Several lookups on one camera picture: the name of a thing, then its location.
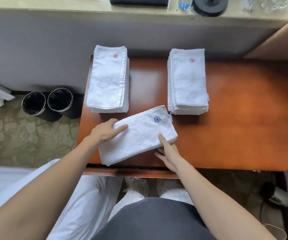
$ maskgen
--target wooden table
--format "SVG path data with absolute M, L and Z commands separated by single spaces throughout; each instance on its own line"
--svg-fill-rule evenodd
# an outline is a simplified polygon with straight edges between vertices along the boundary
M 206 84 L 209 112 L 173 115 L 182 157 L 196 168 L 288 171 L 288 62 L 207 62 Z M 167 107 L 166 59 L 130 59 L 129 98 L 128 113 L 95 114 L 84 104 L 78 144 L 110 118 Z M 110 167 L 97 151 L 85 173 L 176 177 L 154 150 Z

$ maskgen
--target person's right arm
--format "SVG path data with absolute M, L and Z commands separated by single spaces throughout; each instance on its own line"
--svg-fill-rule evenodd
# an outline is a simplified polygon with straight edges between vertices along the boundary
M 160 134 L 164 149 L 155 153 L 175 172 L 189 193 L 199 215 L 218 240 L 276 240 L 274 236 L 235 200 L 215 187 L 183 159 L 175 145 Z

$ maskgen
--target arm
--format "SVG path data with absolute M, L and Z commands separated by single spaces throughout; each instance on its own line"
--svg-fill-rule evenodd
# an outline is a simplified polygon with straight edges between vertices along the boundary
M 69 201 L 99 143 L 128 128 L 117 119 L 96 126 L 78 147 L 40 174 L 0 207 L 0 239 L 46 239 Z
M 204 178 L 160 134 L 164 149 L 155 155 L 175 172 L 205 225 L 218 240 L 276 240 L 247 210 Z

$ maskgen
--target patterned carpet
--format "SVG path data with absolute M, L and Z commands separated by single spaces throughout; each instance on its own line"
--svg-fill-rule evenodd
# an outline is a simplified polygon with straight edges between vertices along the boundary
M 56 122 L 22 111 L 24 95 L 0 107 L 0 165 L 38 168 L 61 158 L 76 147 L 80 119 L 62 117 Z

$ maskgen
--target person's left hand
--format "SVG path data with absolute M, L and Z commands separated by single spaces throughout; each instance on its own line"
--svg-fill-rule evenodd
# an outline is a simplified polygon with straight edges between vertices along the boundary
M 109 121 L 97 125 L 92 130 L 90 137 L 99 139 L 99 143 L 113 139 L 119 133 L 123 132 L 128 128 L 128 125 L 122 125 L 117 129 L 112 129 L 112 125 L 117 121 L 118 119 L 110 119 Z

